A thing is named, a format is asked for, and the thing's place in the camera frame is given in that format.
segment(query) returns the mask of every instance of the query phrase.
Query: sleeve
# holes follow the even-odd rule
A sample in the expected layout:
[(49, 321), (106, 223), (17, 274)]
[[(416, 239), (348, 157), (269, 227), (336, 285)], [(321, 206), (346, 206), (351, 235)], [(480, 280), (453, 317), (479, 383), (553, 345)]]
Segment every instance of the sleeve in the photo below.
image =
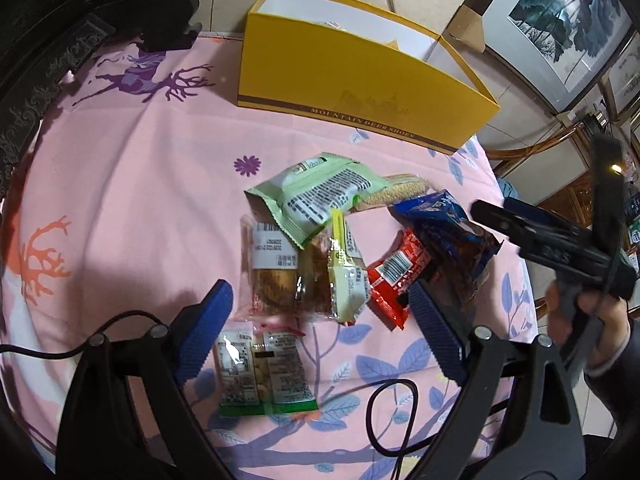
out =
[(630, 323), (629, 341), (626, 347), (621, 347), (618, 357), (584, 376), (587, 386), (611, 412), (618, 427), (628, 421), (640, 403), (640, 329), (636, 322)]

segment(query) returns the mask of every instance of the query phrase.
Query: picture frame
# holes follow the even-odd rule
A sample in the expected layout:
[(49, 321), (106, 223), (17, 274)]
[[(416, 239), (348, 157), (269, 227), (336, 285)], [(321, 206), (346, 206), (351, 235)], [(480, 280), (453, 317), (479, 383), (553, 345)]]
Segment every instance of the picture frame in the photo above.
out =
[(614, 124), (625, 123), (640, 108), (640, 34), (636, 31), (598, 82)]
[(585, 97), (630, 40), (635, 29), (624, 1), (467, 0), (465, 5), (482, 14), (489, 53), (557, 115)]

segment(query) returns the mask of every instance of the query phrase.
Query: yellow box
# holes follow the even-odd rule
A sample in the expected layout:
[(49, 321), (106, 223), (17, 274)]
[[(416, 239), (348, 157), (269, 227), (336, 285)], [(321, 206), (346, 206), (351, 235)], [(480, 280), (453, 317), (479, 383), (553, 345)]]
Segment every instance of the yellow box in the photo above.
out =
[(357, 0), (258, 0), (246, 21), (238, 105), (449, 154), (500, 109), (442, 37)]

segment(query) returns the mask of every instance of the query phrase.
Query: screw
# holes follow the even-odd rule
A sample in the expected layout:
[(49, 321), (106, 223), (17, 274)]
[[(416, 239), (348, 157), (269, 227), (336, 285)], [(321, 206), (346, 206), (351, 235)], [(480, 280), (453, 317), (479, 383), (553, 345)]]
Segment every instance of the screw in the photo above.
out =
[(474, 329), (474, 334), (478, 339), (482, 339), (483, 341), (489, 341), (491, 339), (491, 329), (485, 326), (476, 326)]
[(89, 338), (91, 346), (100, 346), (102, 343), (104, 343), (104, 334), (94, 334)]
[(540, 343), (545, 348), (551, 348), (551, 345), (554, 343), (551, 341), (551, 338), (548, 335), (540, 334), (538, 336), (538, 343)]
[(153, 339), (162, 339), (169, 333), (169, 329), (165, 325), (156, 325), (151, 329), (151, 337)]

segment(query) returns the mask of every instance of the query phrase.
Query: purple deer print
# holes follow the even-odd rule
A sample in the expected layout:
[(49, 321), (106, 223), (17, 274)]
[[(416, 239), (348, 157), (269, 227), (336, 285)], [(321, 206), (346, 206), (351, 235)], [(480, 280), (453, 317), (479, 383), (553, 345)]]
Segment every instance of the purple deer print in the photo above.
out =
[[(165, 57), (165, 51), (147, 53), (139, 49), (138, 56), (132, 56), (130, 54), (126, 57), (127, 60), (133, 63), (133, 66), (127, 68), (124, 71), (124, 74), (97, 75), (95, 77), (96, 79), (106, 79), (107, 81), (110, 81), (111, 84), (91, 95), (87, 95), (82, 99), (76, 101), (75, 103), (73, 103), (73, 106), (76, 106), (78, 103), (81, 103), (89, 97), (104, 94), (111, 90), (119, 90), (120, 92), (126, 92), (127, 94), (131, 95), (146, 95), (146, 97), (142, 100), (143, 103), (146, 103), (149, 101), (149, 99), (156, 95), (156, 92), (158, 92), (161, 88), (167, 88), (164, 94), (167, 101), (170, 101), (171, 97), (175, 97), (179, 101), (183, 102), (187, 97), (197, 95), (196, 93), (188, 92), (188, 89), (202, 88), (204, 86), (214, 85), (214, 83), (210, 83), (206, 78), (201, 76), (186, 76), (187, 73), (193, 72), (194, 70), (198, 69), (210, 72), (213, 66), (208, 64), (194, 66), (192, 68), (183, 68), (177, 70), (175, 73), (170, 73), (160, 82), (153, 81), (153, 77), (156, 75), (156, 71), (158, 70), (160, 63), (164, 61)], [(100, 63), (98, 63), (97, 66), (99, 67), (103, 65), (107, 61), (115, 63), (119, 60), (104, 59)]]

